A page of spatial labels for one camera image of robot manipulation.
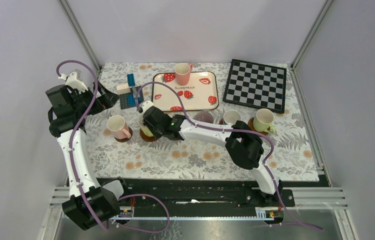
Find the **yellow mug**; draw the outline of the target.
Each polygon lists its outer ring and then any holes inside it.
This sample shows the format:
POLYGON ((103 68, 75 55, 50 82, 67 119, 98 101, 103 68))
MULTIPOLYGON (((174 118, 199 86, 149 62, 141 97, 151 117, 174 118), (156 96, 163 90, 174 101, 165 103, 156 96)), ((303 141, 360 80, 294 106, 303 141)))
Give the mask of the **yellow mug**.
POLYGON ((154 137, 154 135, 153 135, 153 133, 149 130, 149 128, 144 124, 144 122, 143 122, 143 117, 142 116, 140 116, 139 118, 138 118, 138 125, 140 126, 140 130, 141 130, 141 132, 144 134, 144 135, 146 135, 147 137, 149 137, 149 138, 153 138, 154 137))

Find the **brown coaster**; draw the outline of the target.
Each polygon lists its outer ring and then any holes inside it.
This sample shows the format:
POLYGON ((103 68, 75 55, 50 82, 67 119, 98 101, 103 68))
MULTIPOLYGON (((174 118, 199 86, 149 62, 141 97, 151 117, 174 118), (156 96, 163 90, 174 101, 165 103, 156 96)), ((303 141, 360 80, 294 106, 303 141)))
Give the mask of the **brown coaster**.
MULTIPOLYGON (((255 127, 254 127, 254 119, 255 119, 254 117, 250 118, 249 121, 248 121, 248 123, 247 123, 247 125, 250 127, 250 129, 251 129, 252 131, 257 132, 257 130, 256 130, 255 127)), ((260 131, 259 133, 261 133, 261 134, 263 134, 263 135, 266 136, 266 135, 268 135, 268 134, 270 133, 270 132, 269 132, 270 130, 271 130, 271 128, 268 127, 266 131, 260 131)))
POLYGON ((139 131, 139 134, 145 142, 155 142, 157 140, 154 136, 147 136, 142 130, 139 131))

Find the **pink mug front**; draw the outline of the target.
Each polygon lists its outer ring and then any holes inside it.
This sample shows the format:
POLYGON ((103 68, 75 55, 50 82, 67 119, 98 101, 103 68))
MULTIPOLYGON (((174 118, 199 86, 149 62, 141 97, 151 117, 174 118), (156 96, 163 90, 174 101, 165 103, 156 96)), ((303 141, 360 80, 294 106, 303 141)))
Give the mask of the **pink mug front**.
POLYGON ((129 126, 121 115, 111 116, 106 122, 106 127, 114 138, 124 139, 131 136, 129 126))

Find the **pink mug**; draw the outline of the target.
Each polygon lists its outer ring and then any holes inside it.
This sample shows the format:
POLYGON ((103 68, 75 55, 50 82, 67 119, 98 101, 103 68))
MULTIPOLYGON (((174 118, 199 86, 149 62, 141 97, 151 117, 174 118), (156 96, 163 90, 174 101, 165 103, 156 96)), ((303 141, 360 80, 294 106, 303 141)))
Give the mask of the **pink mug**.
POLYGON ((129 126, 121 115, 111 116, 106 122, 106 127, 114 138, 124 139, 131 136, 129 126))
POLYGON ((179 63, 174 67, 175 80, 178 85, 185 86, 189 83, 190 75, 193 70, 191 63, 179 63))

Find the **grey purple mug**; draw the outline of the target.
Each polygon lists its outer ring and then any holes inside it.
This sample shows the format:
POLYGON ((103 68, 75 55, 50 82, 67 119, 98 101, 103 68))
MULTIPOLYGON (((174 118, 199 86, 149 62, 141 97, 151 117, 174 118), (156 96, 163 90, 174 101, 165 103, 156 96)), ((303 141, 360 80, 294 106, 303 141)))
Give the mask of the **grey purple mug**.
POLYGON ((214 117, 206 111, 197 113, 194 116, 194 120, 199 124, 213 124, 214 123, 214 117))

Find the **dark walnut coaster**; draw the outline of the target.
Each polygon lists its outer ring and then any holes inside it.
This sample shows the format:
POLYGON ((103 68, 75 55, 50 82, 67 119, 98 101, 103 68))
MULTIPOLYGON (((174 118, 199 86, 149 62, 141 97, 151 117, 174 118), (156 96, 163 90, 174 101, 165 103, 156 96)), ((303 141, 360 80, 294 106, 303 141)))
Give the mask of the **dark walnut coaster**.
POLYGON ((130 137, 126 137, 126 138, 123 138, 123 139, 118 139, 118 138, 114 137, 114 139, 115 139, 117 142, 120 142, 120 143, 124 143, 124 142, 129 141, 129 140, 132 138, 132 136, 133 136, 133 130, 132 130, 131 127, 129 127, 128 129, 129 129, 130 137))

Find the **strawberry print serving tray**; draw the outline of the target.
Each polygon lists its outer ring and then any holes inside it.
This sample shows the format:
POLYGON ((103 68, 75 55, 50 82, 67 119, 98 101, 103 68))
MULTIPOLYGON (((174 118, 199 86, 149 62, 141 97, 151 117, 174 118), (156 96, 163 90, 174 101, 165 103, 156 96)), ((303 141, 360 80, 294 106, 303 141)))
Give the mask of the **strawberry print serving tray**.
POLYGON ((193 72, 185 86, 176 83, 174 73, 156 74, 153 81, 156 83, 152 86, 151 101, 164 112, 182 110, 178 97, 186 111, 208 111, 219 106, 217 79, 213 72, 193 72), (175 93, 158 82, 168 85, 175 93))

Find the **blue mug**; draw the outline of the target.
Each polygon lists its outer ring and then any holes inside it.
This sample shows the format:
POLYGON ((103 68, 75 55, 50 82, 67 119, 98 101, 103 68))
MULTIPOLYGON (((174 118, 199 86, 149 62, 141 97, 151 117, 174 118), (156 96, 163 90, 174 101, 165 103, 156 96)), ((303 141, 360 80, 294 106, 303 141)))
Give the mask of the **blue mug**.
POLYGON ((242 120, 242 116, 237 110, 230 109, 224 112, 222 120, 224 125, 234 125, 242 120))

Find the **green mug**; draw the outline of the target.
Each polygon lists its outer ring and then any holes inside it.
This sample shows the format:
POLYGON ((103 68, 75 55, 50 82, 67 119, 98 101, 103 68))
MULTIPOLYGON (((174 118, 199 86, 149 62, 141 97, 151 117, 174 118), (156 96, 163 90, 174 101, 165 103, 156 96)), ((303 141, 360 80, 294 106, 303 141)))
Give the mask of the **green mug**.
POLYGON ((274 134, 276 132, 273 125, 274 120, 273 112, 267 108, 262 108, 256 112, 252 125, 257 132, 274 134))

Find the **black white chessboard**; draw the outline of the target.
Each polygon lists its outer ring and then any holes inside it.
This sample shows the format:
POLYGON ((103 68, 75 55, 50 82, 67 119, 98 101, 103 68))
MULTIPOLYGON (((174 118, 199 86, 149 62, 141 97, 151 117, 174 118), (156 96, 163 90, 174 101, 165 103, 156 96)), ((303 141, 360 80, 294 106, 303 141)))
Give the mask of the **black white chessboard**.
POLYGON ((233 59, 222 100, 226 103, 269 109, 283 114, 286 104, 287 69, 233 59))

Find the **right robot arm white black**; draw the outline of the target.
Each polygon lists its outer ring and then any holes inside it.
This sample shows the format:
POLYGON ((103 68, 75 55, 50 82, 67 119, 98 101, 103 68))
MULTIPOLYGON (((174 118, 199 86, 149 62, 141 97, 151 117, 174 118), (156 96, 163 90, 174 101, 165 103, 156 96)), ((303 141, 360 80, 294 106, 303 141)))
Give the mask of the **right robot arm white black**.
POLYGON ((202 141, 224 147, 235 165, 251 173, 265 204, 275 206, 282 200, 281 181, 274 176, 263 156, 264 135, 251 130, 245 122, 238 120, 233 125, 218 125, 201 123, 186 115, 170 117, 151 101, 144 102, 139 112, 143 124, 157 139, 202 141))

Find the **toy block stack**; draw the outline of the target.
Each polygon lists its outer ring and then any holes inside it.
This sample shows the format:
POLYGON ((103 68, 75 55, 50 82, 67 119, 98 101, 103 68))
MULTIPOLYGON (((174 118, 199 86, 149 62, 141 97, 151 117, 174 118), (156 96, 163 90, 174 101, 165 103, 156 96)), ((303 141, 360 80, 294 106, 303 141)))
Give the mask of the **toy block stack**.
POLYGON ((136 107, 136 103, 141 104, 144 101, 144 95, 141 91, 138 98, 135 98, 140 86, 136 86, 133 73, 127 75, 127 83, 117 86, 117 94, 120 100, 120 109, 136 107))

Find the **floral tablecloth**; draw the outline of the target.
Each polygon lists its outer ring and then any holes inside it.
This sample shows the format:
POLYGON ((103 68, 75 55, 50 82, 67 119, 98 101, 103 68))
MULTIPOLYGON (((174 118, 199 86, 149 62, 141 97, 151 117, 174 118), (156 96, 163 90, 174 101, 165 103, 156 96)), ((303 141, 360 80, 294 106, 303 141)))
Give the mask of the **floral tablecloth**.
MULTIPOLYGON (((138 85, 150 82, 158 73, 172 72, 175 63, 106 63, 100 82, 109 90, 127 81, 134 74, 138 85)), ((218 123, 223 113, 236 110, 242 121, 248 122, 257 109, 223 102, 223 92, 229 75, 230 63, 194 63, 194 71, 211 71, 216 75, 218 107, 210 114, 218 123)), ((307 136, 305 118, 301 113, 291 71, 286 75, 286 103, 284 113, 276 113, 275 134, 270 134, 274 151, 266 164, 274 176, 282 181, 318 182, 319 174, 312 147, 307 136)), ((97 178, 143 179, 205 179, 254 180, 245 169, 235 165, 223 147, 195 140, 172 141, 165 137, 146 142, 139 134, 139 113, 135 107, 121 110, 120 104, 86 117, 86 149, 97 178), (121 115, 134 135, 127 142, 118 142, 106 127, 107 120, 121 115)))

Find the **pink mug back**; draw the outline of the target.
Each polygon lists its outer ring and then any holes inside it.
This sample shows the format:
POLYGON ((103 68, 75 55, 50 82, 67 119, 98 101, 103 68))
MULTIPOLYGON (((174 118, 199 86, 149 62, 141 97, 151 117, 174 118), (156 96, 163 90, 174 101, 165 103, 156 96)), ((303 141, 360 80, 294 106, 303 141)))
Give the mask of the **pink mug back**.
POLYGON ((179 63, 174 67, 175 80, 178 85, 185 86, 189 83, 190 75, 193 70, 191 63, 179 63))

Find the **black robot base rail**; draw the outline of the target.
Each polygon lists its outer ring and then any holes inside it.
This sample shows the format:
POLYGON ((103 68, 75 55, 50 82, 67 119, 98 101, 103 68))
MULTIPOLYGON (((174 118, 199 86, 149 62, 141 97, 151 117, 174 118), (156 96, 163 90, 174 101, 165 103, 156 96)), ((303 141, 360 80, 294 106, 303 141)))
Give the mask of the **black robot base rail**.
POLYGON ((137 218, 254 217, 255 208, 295 207, 293 190, 306 183, 280 182, 280 193, 264 193, 253 181, 106 179, 85 199, 103 221, 133 210, 137 218))

